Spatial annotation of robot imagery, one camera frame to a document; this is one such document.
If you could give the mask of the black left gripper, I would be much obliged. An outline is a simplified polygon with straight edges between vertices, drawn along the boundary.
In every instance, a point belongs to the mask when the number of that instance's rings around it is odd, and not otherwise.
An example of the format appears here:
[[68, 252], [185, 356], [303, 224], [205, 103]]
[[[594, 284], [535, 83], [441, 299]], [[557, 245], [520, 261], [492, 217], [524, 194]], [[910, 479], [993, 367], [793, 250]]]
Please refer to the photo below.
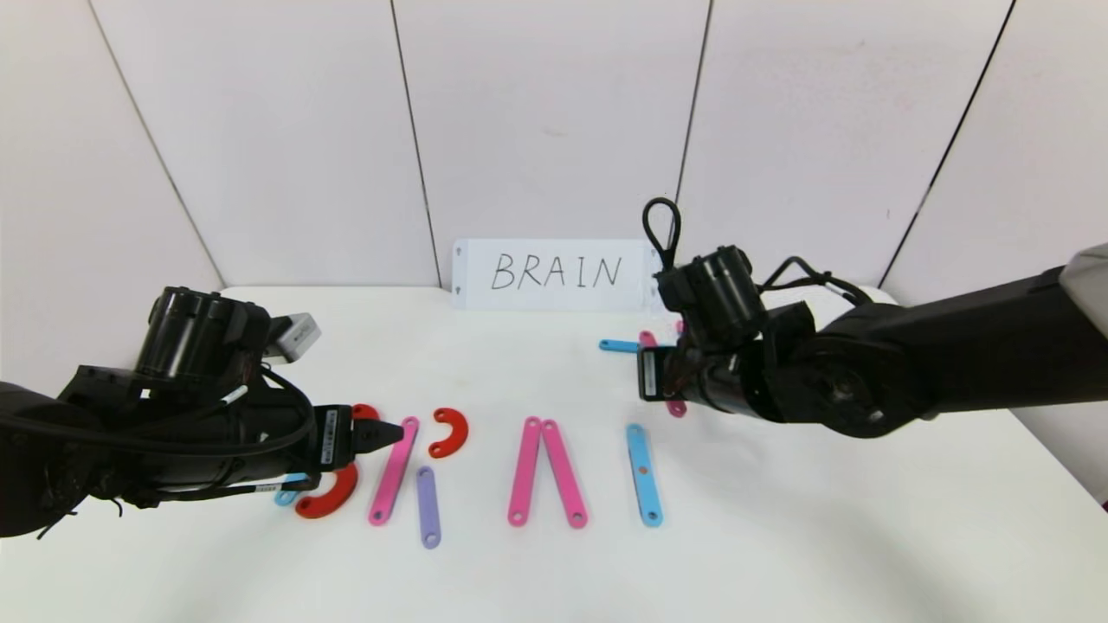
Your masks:
[[312, 407], [312, 431], [297, 443], [252, 456], [252, 473], [281, 476], [336, 471], [349, 464], [353, 455], [375, 453], [404, 439], [406, 430], [401, 425], [372, 419], [353, 421], [352, 416], [350, 405]]

